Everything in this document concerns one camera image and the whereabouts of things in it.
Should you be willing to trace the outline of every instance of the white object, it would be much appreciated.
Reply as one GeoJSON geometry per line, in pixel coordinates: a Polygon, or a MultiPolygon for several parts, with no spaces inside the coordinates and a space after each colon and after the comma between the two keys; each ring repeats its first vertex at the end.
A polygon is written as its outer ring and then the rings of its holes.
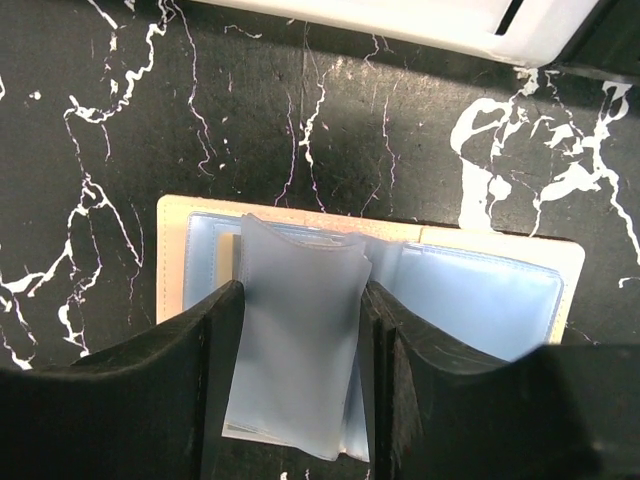
{"type": "Polygon", "coordinates": [[[200,0],[540,67],[558,56],[598,0],[200,0]]]}

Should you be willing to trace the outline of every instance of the table surface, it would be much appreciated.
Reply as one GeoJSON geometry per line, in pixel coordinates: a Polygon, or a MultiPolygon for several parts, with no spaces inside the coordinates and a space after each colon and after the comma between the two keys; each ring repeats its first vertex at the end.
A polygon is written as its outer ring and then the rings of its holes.
{"type": "MultiPolygon", "coordinates": [[[[571,239],[567,328],[640,338],[640,89],[172,0],[5,0],[0,18],[1,366],[155,323],[166,193],[571,239]]],[[[219,465],[366,475],[237,441],[219,465]]]]}

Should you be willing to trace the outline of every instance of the translucent page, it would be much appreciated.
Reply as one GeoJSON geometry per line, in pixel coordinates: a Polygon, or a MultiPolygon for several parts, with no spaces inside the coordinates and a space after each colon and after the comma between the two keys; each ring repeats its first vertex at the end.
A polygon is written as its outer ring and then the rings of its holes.
{"type": "Polygon", "coordinates": [[[367,440],[367,424],[364,416],[364,399],[362,398],[360,368],[357,360],[356,357],[351,373],[351,385],[349,386],[349,396],[345,410],[341,451],[354,458],[368,462],[369,443],[367,440]]]}
{"type": "Polygon", "coordinates": [[[303,244],[242,218],[246,306],[226,422],[337,458],[371,272],[364,250],[303,244]]]}
{"type": "Polygon", "coordinates": [[[524,262],[406,246],[389,290],[449,335],[514,361],[549,338],[562,288],[557,272],[524,262]]]}

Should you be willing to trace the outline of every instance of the marble countertop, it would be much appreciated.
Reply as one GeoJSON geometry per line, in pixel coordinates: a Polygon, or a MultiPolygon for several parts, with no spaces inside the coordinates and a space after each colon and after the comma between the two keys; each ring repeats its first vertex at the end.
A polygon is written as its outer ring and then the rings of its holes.
{"type": "MultiPolygon", "coordinates": [[[[155,323],[166,193],[571,239],[568,328],[640,339],[637,87],[173,0],[0,12],[3,367],[155,323]]],[[[226,448],[220,478],[367,475],[226,448]]]]}

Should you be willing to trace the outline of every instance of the beige cover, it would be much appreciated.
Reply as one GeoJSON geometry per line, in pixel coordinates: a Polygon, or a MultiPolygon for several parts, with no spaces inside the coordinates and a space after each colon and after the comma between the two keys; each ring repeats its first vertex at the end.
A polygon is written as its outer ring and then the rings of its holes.
{"type": "Polygon", "coordinates": [[[252,213],[267,222],[304,225],[342,233],[360,232],[383,240],[460,248],[552,268],[560,272],[565,288],[551,333],[551,343],[559,343],[562,339],[585,256],[580,245],[568,241],[384,222],[288,208],[165,195],[158,201],[156,284],[156,321],[158,323],[182,311],[187,224],[189,215],[193,212],[233,217],[252,213]]]}

